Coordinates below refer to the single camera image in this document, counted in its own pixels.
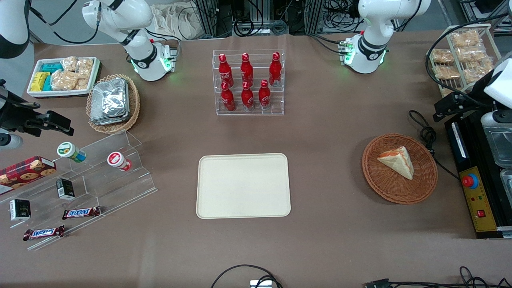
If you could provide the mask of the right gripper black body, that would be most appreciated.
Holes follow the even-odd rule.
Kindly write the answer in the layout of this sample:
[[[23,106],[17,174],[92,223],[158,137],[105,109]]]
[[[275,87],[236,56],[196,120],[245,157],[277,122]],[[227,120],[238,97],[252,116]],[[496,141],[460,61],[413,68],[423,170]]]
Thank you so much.
[[[1,91],[1,128],[9,132],[25,132],[24,125],[32,115],[32,108],[24,104],[25,100],[7,91]]]

